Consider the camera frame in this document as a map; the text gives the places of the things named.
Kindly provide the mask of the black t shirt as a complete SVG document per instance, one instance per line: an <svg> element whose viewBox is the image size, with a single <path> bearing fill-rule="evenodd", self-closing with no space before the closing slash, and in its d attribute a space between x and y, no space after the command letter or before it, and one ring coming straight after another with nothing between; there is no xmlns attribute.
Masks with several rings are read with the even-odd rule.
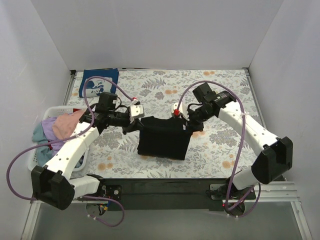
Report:
<svg viewBox="0 0 320 240"><path fill-rule="evenodd" d="M143 156L185 160L193 134L181 118L168 119L153 116L141 119L137 153Z"/></svg>

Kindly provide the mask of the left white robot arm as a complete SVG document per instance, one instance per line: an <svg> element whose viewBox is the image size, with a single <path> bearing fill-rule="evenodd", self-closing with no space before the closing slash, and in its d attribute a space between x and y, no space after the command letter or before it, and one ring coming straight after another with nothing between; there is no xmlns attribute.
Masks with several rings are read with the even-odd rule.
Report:
<svg viewBox="0 0 320 240"><path fill-rule="evenodd" d="M65 210L74 199L86 195L95 200L106 196L103 178L88 174L72 179L72 173L89 146L109 126L121 127L124 134L140 130L140 119L144 117L143 105L136 98L131 100L125 112L118 111L118 96L113 93L100 95L94 107L88 107L80 117L71 138L44 165L35 166L31 171L33 196L60 210Z"/></svg>

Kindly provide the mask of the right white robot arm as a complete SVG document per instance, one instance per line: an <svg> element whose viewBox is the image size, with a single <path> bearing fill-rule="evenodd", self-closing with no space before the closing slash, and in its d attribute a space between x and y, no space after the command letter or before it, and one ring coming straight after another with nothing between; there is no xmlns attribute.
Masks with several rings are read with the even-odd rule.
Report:
<svg viewBox="0 0 320 240"><path fill-rule="evenodd" d="M240 99L229 89L220 93L210 88L211 81L202 80L194 84L192 92L201 104L188 111L188 125L196 128L212 117L217 117L232 127L256 155L252 166L233 172L226 186L227 195L237 199L246 188L257 184L269 184L293 165L293 142L288 137L280 138L269 132L250 115Z"/></svg>

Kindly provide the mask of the folded blue printed t shirt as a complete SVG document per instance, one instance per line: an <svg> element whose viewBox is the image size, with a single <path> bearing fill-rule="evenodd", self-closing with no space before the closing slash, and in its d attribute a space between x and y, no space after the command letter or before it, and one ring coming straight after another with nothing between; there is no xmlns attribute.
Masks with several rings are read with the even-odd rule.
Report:
<svg viewBox="0 0 320 240"><path fill-rule="evenodd" d="M78 91L80 98L84 98L85 81L88 78L91 78L94 76L107 78L117 85L118 79L119 79L119 71L117 68L84 70L82 82L80 84L80 88ZM92 78L88 81L85 91L86 91L86 96L88 98L98 97L103 92L115 94L116 87L108 81L102 80L100 78Z"/></svg>

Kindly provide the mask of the floral table cloth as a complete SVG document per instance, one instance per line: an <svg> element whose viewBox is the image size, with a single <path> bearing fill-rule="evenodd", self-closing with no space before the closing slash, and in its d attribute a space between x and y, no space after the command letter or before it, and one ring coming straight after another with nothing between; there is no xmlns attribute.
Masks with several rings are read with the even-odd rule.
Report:
<svg viewBox="0 0 320 240"><path fill-rule="evenodd" d="M116 91L119 102L128 105L129 97L143 104L146 116L168 119L171 105L183 100L195 105L189 86L207 80L216 92L232 90L245 111L257 122L261 116L251 83L243 69L238 70L122 70ZM74 178L96 174L104 178L227 178L233 167L244 170L256 160L247 144L226 123L215 117L204 123L203 131L193 133L185 160L139 155L139 133L123 134L120 127L107 128L91 145L84 168Z"/></svg>

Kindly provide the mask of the pink t shirt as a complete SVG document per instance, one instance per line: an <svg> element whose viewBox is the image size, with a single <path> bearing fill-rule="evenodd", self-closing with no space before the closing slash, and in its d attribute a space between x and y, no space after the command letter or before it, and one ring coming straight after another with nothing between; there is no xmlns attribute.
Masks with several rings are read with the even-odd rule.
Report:
<svg viewBox="0 0 320 240"><path fill-rule="evenodd" d="M79 119L85 113L85 110L77 110L73 113L64 113L57 117L52 125L54 135L59 139L69 138L75 131Z"/></svg>

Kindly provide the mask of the lilac t shirt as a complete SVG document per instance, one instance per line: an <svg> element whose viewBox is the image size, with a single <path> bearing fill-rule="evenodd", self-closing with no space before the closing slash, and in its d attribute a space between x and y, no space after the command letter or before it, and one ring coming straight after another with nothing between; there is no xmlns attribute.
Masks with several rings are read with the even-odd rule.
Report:
<svg viewBox="0 0 320 240"><path fill-rule="evenodd" d="M41 121L43 133L44 133L46 139L50 143L59 140L53 131L53 125L54 125L56 119L57 119L57 117L49 117L49 118ZM64 144L65 143L63 141L51 143L50 145L52 147L53 153L56 154L62 148L62 146Z"/></svg>

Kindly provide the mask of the light blue t shirt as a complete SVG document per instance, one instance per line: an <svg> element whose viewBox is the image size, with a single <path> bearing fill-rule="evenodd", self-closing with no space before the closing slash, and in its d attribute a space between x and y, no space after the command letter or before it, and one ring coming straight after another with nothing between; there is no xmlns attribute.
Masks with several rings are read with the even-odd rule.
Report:
<svg viewBox="0 0 320 240"><path fill-rule="evenodd" d="M33 130L32 141L38 145L50 143L44 134L41 123ZM50 144L37 148L35 153L40 166L44 166L55 155Z"/></svg>

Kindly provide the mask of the white laundry basket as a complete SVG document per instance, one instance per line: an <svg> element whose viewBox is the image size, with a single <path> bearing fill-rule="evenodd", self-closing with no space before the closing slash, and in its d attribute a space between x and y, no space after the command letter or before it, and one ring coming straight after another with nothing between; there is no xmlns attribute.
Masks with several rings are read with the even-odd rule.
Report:
<svg viewBox="0 0 320 240"><path fill-rule="evenodd" d="M86 106L81 105L61 105L48 108L44 113L42 121L33 131L33 143L37 145L56 140L57 138L52 130L52 125L55 120L63 114L72 114L76 111L86 109ZM61 149L63 145L64 143L60 142L55 143L54 145L46 145L32 149L27 164L28 169L31 171L35 166L43 166Z"/></svg>

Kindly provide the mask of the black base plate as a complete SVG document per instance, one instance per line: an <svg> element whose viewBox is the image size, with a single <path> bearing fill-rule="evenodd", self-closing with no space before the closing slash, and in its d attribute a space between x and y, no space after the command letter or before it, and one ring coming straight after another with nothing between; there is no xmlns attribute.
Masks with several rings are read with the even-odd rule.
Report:
<svg viewBox="0 0 320 240"><path fill-rule="evenodd" d="M222 212L226 178L105 178L93 197L111 198L125 210Z"/></svg>

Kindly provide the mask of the aluminium frame rail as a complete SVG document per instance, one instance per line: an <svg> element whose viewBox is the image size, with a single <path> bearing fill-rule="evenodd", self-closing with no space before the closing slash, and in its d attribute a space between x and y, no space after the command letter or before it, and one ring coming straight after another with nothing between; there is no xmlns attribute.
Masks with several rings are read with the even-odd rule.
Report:
<svg viewBox="0 0 320 240"><path fill-rule="evenodd" d="M208 209L126 210L99 200L75 200L66 210L31 204L24 240L310 240L297 188L290 181L256 187L246 216Z"/></svg>

